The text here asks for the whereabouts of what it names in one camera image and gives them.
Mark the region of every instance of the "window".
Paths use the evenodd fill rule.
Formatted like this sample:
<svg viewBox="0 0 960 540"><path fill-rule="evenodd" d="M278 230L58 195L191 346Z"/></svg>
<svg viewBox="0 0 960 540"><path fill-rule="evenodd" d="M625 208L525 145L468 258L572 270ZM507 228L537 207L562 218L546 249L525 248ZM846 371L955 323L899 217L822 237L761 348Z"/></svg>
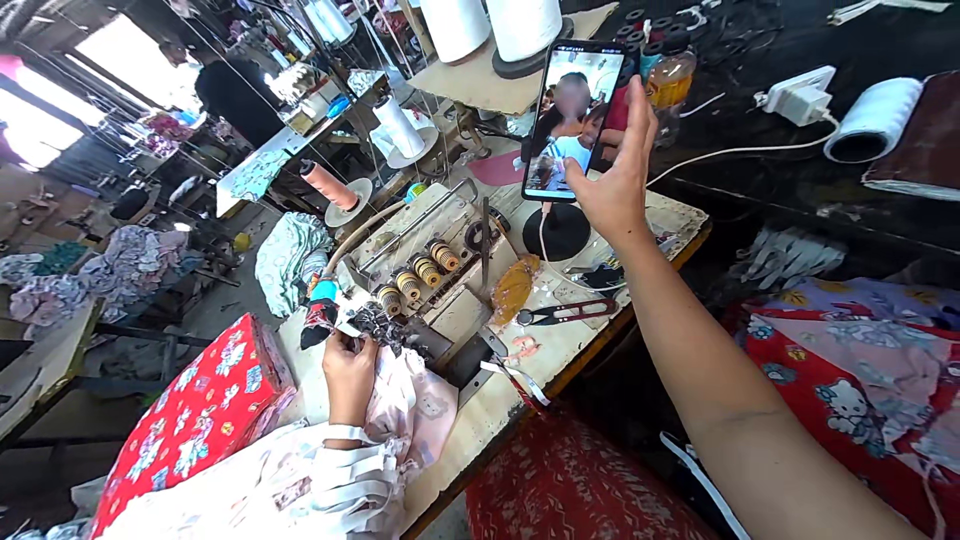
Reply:
<svg viewBox="0 0 960 540"><path fill-rule="evenodd" d="M84 39L77 50L164 108L200 110L193 92L198 71L170 65L156 42L125 15Z"/></svg>

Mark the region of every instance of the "white thread roll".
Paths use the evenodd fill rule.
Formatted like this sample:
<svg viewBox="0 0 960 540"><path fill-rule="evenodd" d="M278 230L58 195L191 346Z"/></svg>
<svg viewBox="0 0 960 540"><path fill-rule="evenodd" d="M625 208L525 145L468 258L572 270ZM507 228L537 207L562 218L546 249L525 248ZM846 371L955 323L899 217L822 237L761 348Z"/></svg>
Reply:
<svg viewBox="0 0 960 540"><path fill-rule="evenodd" d="M490 21L480 0L421 0L420 9L440 61L465 57L490 35Z"/></svg>
<svg viewBox="0 0 960 540"><path fill-rule="evenodd" d="M900 142L924 85L909 77L870 86L824 145L824 155L838 163L865 163L886 156Z"/></svg>
<svg viewBox="0 0 960 540"><path fill-rule="evenodd" d="M344 41L353 33L353 27L332 0L314 0L307 4L306 12L327 43Z"/></svg>
<svg viewBox="0 0 960 540"><path fill-rule="evenodd" d="M399 103L394 96L390 96L387 103L373 108L373 114L380 120L380 124L387 130L397 150L409 159L423 151L426 143L414 129L413 124L400 110Z"/></svg>
<svg viewBox="0 0 960 540"><path fill-rule="evenodd" d="M530 58L560 34L560 0L487 0L496 48L503 61Z"/></svg>

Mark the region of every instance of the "dark cloth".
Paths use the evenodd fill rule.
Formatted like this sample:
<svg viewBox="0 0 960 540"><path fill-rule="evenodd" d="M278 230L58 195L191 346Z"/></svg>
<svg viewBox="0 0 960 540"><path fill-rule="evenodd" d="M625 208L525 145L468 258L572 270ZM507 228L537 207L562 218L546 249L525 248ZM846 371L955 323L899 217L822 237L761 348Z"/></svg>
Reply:
<svg viewBox="0 0 960 540"><path fill-rule="evenodd" d="M210 114L223 116L256 148L283 129L283 122L276 116L283 104L263 82L260 67L252 61L231 60L227 64L217 60L200 71L194 89Z"/></svg>

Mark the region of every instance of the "workbench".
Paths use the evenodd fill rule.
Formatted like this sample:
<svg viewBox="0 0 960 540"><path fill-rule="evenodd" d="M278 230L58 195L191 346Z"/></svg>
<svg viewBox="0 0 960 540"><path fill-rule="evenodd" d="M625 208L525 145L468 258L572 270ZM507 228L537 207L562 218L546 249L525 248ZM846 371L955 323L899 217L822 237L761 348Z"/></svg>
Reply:
<svg viewBox="0 0 960 540"><path fill-rule="evenodd" d="M506 138L489 136L485 145L494 156L516 150L519 143ZM507 216L512 228L507 237L518 253L525 253L521 238L522 224L540 207L540 203L525 201L520 196L520 184L492 187L481 184L463 165L451 167L445 184L473 178L480 196L489 196L493 208ZM710 223L702 211L678 201L649 193L648 219L657 226L678 234L666 256L680 267L706 239ZM557 261L556 267L582 266L609 249L596 232L591 232L587 248L574 259ZM492 282L498 276L492 276ZM524 307L536 309L597 298L596 293L579 289L561 281L554 271L541 265L534 278L533 292ZM634 318L626 289L615 297L618 312L613 316L571 321L557 326L520 327L508 324L494 328L511 353L517 351L513 339L521 335L534 337L541 350L524 358L517 369L530 375L550 397L556 396L604 346L625 329ZM324 346L300 350L300 330L304 309L298 310L277 331L277 342L293 369L300 392L284 411L283 419L293 421L307 418L311 424L323 422L328 416L326 381L322 358ZM446 442L440 459L426 469L408 486L405 496L406 536L416 537L422 529L469 484L483 467L509 440L529 412L506 377L494 374L480 386L457 414L457 420Z"/></svg>
<svg viewBox="0 0 960 540"><path fill-rule="evenodd" d="M382 71L378 71L377 73L378 75L373 79L367 89L358 93L360 99L367 99L379 89L386 86L386 73ZM241 200L256 202L264 199L265 202L274 205L276 202L268 195L268 188L276 191L277 194L283 198L292 201L301 207L303 211L317 213L318 211L310 205L310 203L304 201L289 189L285 189L279 185L274 186L273 181L277 175L284 170L284 167L290 160L293 160L314 143L319 144L326 141L332 136L333 131L339 128L345 121L349 121L351 124L356 122L354 129L357 130L357 133L360 135L357 143L359 143L360 140L366 141L369 137L366 130L374 129L379 125L379 122L375 120L375 116L373 116L371 110L367 111L368 114L364 114L364 112L359 109L362 109L362 107L357 108L355 104L350 104L339 114L331 118L320 119L314 124L310 131L307 132L306 136L297 133L289 126L284 126L283 129L271 137L263 146L253 151L243 162L217 182L217 217L226 215ZM275 160L274 157L277 152L283 152L287 159ZM249 183L254 177L266 179L266 182L256 182L251 185L251 189L245 188L246 193L242 199L231 195L235 187Z"/></svg>

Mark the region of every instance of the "smartphone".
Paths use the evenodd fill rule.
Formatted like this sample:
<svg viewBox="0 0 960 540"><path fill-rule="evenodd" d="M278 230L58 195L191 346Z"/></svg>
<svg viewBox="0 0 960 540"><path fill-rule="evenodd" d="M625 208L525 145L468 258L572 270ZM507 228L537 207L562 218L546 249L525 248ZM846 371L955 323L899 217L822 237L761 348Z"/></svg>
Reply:
<svg viewBox="0 0 960 540"><path fill-rule="evenodd" d="M614 42L558 39L550 46L523 174L524 199L576 201L563 160L574 158L587 172L599 159L600 133L626 53Z"/></svg>

